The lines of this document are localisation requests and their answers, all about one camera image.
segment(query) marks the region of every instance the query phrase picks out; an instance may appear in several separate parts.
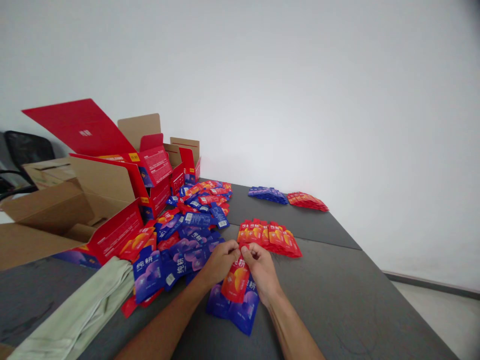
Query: light green cloth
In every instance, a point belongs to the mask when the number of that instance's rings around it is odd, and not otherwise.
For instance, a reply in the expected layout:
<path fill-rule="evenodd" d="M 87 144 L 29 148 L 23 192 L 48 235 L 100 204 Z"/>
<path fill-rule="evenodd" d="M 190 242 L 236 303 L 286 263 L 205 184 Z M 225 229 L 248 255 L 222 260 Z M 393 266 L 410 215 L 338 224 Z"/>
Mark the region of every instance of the light green cloth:
<path fill-rule="evenodd" d="M 113 257 L 8 357 L 75 360 L 120 308 L 134 286 L 132 265 Z"/>

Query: floor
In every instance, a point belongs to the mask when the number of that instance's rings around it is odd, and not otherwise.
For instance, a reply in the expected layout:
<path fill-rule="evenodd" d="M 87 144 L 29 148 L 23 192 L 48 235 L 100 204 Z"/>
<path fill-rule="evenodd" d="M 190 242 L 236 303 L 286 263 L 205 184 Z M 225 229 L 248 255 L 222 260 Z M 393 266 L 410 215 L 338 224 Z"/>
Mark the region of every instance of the floor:
<path fill-rule="evenodd" d="M 392 283 L 460 360 L 480 359 L 480 301 Z"/>

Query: red box lid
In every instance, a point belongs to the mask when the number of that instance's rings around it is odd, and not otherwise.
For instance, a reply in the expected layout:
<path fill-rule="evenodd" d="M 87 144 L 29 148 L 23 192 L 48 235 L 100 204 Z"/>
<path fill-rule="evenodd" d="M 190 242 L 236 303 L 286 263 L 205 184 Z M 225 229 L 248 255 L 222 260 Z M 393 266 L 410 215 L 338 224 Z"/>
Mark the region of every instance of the red box lid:
<path fill-rule="evenodd" d="M 22 112 L 77 154 L 97 157 L 137 152 L 92 99 L 36 107 Z"/>

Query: stack of red packets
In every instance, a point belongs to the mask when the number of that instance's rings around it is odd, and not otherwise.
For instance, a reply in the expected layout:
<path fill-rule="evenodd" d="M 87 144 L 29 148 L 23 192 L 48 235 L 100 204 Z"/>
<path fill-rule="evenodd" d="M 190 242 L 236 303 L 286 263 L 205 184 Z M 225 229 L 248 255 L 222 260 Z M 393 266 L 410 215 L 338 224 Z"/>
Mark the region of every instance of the stack of red packets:
<path fill-rule="evenodd" d="M 237 242 L 239 244 L 257 243 L 269 252 L 290 258 L 303 257 L 292 232 L 276 222 L 245 220 L 240 225 Z"/>
<path fill-rule="evenodd" d="M 298 206 L 302 208 L 315 209 L 323 212 L 329 211 L 327 205 L 320 199 L 306 194 L 304 192 L 292 192 L 289 193 L 286 198 L 290 202 L 290 205 Z"/>

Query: black chair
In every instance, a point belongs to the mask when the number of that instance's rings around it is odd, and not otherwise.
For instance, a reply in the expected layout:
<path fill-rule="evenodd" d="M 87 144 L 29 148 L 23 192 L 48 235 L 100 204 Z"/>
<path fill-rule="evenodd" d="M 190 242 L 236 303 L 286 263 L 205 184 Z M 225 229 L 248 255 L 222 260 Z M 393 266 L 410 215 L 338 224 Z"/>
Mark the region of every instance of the black chair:
<path fill-rule="evenodd" d="M 22 165 L 55 159 L 52 144 L 44 137 L 18 131 L 6 131 L 3 134 L 3 137 L 5 139 L 5 144 L 11 157 L 11 161 L 18 170 L 0 170 L 0 175 L 20 175 L 30 185 L 0 194 L 0 201 L 9 197 L 10 195 L 32 193 L 38 190 L 37 186 L 34 184 Z"/>

